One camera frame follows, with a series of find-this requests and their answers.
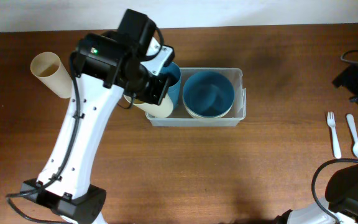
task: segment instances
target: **fork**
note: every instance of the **fork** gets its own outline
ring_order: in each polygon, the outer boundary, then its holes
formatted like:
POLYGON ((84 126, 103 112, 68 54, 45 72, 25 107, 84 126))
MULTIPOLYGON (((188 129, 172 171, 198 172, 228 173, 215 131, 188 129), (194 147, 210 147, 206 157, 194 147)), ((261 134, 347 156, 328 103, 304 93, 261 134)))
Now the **fork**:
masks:
POLYGON ((336 136, 334 112, 328 112, 327 124, 331 128, 331 132, 333 135, 334 156, 336 159, 340 159, 342 157, 342 154, 341 148, 339 147, 338 137, 336 136))

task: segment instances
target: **wooden table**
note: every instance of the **wooden table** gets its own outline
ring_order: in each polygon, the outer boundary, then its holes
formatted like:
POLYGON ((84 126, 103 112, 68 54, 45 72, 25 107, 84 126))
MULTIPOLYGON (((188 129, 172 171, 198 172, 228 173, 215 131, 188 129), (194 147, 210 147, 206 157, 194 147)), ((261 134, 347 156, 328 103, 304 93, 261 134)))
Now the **wooden table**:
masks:
MULTIPOLYGON (((0 34, 0 223, 27 223, 6 204, 37 177, 55 144, 68 100, 34 78, 30 62, 69 53, 88 31, 0 34)), ((164 29, 180 67, 238 67, 247 116, 235 128, 155 128, 134 108, 116 108, 94 162, 92 184, 108 192, 109 223, 229 223, 273 219, 313 203, 316 168, 333 159, 325 113, 334 111, 344 157, 358 131, 358 106, 331 81, 358 49, 358 24, 164 29)), ((334 165, 318 179, 323 195, 334 165)), ((59 220, 16 200, 26 213, 59 220)))

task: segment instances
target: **blue bowl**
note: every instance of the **blue bowl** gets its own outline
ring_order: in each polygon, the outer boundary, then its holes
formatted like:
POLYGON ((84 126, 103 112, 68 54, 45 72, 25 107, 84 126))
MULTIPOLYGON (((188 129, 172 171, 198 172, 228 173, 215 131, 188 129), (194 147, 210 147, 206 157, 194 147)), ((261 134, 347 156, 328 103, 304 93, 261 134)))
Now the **blue bowl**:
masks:
POLYGON ((226 77, 217 72, 199 72, 186 81, 183 102, 199 117, 222 117, 233 106, 234 88, 226 77))

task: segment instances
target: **white wall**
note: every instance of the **white wall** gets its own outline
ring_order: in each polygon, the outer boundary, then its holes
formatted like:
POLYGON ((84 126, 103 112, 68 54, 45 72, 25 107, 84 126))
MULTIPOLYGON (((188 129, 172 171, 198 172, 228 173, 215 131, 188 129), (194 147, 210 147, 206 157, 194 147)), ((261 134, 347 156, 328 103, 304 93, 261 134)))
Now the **white wall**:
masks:
POLYGON ((163 28, 358 22, 358 0, 3 0, 0 32, 116 29, 127 8, 163 28))

